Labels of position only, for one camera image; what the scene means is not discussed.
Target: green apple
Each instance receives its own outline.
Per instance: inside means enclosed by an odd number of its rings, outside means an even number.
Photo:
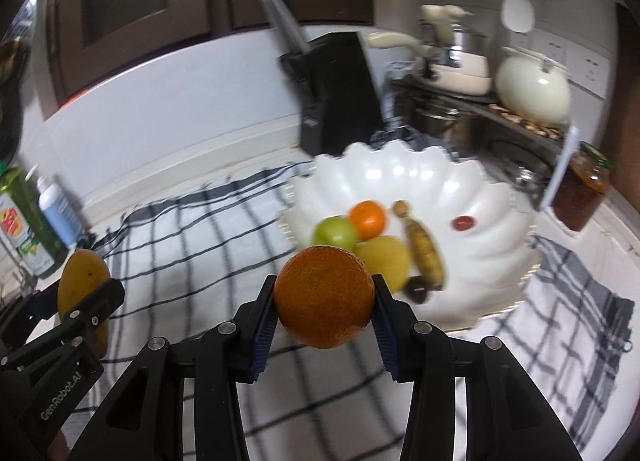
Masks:
[[[316,227],[312,243],[314,246],[325,245],[353,251],[358,242],[355,226],[342,216],[329,217]]]

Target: electrical outlet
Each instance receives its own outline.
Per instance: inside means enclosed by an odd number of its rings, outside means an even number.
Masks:
[[[565,63],[566,49],[569,45],[568,40],[537,28],[531,32],[531,38],[531,49],[533,51],[542,53],[560,64]]]
[[[571,73],[572,82],[600,98],[607,95],[611,66],[609,59],[571,42],[567,51],[566,65]]]
[[[518,32],[512,32],[509,30],[509,46],[525,48],[528,50],[530,44],[529,39],[529,34],[519,34]]]

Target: white fruit bowl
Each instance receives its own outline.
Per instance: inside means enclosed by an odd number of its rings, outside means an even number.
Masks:
[[[454,163],[442,148],[415,152],[396,140],[373,151],[356,143],[341,158],[317,156],[307,176],[289,181],[286,196],[290,208],[280,215],[280,226],[298,248],[311,245],[320,221],[346,214],[367,199],[387,208],[384,234],[404,241],[402,224],[390,207],[400,199],[411,203],[411,217],[438,244],[446,283],[424,304],[402,292],[394,297],[445,331],[470,329],[483,317],[513,309],[540,266],[539,254],[527,244],[534,213],[516,208],[511,186],[489,180],[479,162]],[[462,215],[474,217],[476,225],[458,232],[451,222]]]

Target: glass jar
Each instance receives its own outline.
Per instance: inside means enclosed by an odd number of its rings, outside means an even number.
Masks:
[[[581,231],[609,189],[611,165],[598,149],[580,143],[551,203],[556,217],[570,230]]]

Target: white teapot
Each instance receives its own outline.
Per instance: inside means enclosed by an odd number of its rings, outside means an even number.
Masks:
[[[567,68],[542,53],[503,49],[507,57],[495,77],[502,104],[532,122],[548,127],[561,125],[571,105]]]

